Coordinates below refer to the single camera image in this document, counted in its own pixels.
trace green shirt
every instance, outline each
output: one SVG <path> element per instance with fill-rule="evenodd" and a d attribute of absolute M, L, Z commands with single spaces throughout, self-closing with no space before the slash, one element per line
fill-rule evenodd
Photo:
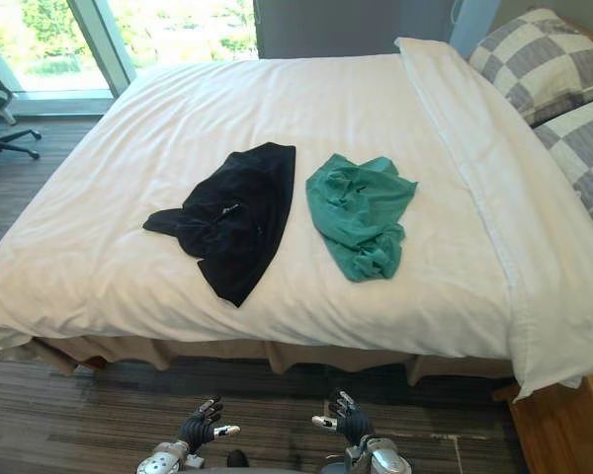
<path fill-rule="evenodd" d="M 357 166 L 334 154 L 309 177 L 305 189 L 314 226 L 345 277 L 393 277 L 405 235 L 397 220 L 415 188 L 384 157 Z"/>

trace white duvet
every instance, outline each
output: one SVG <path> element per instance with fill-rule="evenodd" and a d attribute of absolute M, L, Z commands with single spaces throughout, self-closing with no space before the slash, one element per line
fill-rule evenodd
<path fill-rule="evenodd" d="M 0 351 L 31 336 L 260 339 L 510 358 L 522 395 L 593 372 L 593 223 L 511 106 L 448 46 L 207 63 L 136 80 L 0 243 Z M 296 146 L 279 251 L 241 308 L 141 224 L 234 150 Z M 305 180 L 332 153 L 419 182 L 391 280 L 346 280 Z"/>

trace robotic arm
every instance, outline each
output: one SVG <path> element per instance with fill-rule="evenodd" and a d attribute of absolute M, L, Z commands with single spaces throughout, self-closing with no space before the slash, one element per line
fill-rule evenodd
<path fill-rule="evenodd" d="M 411 466 L 397 453 L 397 446 L 385 437 L 376 436 L 369 417 L 344 390 L 331 396 L 329 411 L 338 419 L 312 417 L 318 427 L 344 435 L 352 446 L 345 449 L 345 472 L 348 474 L 411 474 Z"/>
<path fill-rule="evenodd" d="M 203 403 L 180 427 L 175 442 L 161 442 L 153 454 L 142 461 L 136 474 L 170 474 L 185 468 L 202 468 L 205 461 L 196 452 L 206 442 L 217 437 L 233 436 L 239 427 L 213 428 L 212 424 L 221 418 L 223 405 L 219 397 L 212 397 Z"/>

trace gray carpet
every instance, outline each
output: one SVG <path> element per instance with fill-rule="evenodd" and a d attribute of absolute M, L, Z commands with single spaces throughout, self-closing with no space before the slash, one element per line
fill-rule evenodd
<path fill-rule="evenodd" d="M 0 154 L 0 238 L 52 171 L 94 125 L 91 119 L 20 122 L 43 139 L 27 155 Z M 0 132 L 8 132 L 0 125 Z M 315 472 L 327 454 L 340 453 L 340 436 L 314 427 L 325 396 L 343 386 L 392 437 L 414 473 L 515 474 L 526 472 L 514 427 L 502 404 L 490 401 L 500 382 L 428 377 L 410 388 L 403 367 L 349 374 L 299 365 L 285 375 L 262 361 L 179 359 L 160 372 L 127 361 L 73 377 L 41 363 L 0 361 L 0 473 L 135 472 L 158 442 L 169 440 L 204 397 L 224 398 L 226 423 L 240 436 L 206 446 L 211 466 L 240 447 L 253 466 Z"/>

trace checkered pillowcase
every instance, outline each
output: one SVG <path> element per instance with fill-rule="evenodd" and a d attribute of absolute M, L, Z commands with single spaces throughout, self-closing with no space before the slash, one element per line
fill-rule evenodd
<path fill-rule="evenodd" d="M 491 33 L 469 63 L 530 125 L 593 101 L 593 41 L 548 9 Z"/>
<path fill-rule="evenodd" d="M 593 102 L 534 130 L 593 218 Z"/>

